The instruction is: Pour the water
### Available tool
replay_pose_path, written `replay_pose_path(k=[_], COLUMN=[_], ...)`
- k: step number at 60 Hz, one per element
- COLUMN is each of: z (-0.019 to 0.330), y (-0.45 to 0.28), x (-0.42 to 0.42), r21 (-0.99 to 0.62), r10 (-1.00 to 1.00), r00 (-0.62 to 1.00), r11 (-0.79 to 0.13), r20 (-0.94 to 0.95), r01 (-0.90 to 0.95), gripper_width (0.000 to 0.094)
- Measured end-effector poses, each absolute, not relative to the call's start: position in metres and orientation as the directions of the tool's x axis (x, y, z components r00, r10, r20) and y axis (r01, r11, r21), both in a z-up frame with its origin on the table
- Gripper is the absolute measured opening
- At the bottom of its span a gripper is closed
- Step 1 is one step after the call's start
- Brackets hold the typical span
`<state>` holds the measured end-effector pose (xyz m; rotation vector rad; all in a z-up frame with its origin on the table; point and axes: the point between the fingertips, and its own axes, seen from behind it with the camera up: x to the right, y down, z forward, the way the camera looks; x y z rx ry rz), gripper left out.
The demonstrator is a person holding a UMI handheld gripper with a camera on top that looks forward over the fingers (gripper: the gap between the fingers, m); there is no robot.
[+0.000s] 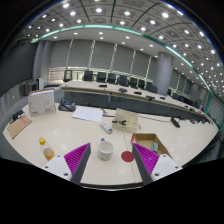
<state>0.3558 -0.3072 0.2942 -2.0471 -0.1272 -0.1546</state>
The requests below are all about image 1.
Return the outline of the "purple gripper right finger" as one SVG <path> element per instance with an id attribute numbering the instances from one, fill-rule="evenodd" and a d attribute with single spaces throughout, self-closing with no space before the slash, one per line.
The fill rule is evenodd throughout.
<path id="1" fill-rule="evenodd" d="M 132 145 L 132 154 L 134 155 L 144 185 L 182 169 L 168 154 L 158 155 L 136 143 Z"/>

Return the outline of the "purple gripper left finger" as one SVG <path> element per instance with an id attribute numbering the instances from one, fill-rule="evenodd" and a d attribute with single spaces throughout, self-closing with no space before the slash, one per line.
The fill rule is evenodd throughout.
<path id="1" fill-rule="evenodd" d="M 91 145 L 87 143 L 66 155 L 55 156 L 42 169 L 79 185 L 90 154 Z"/>

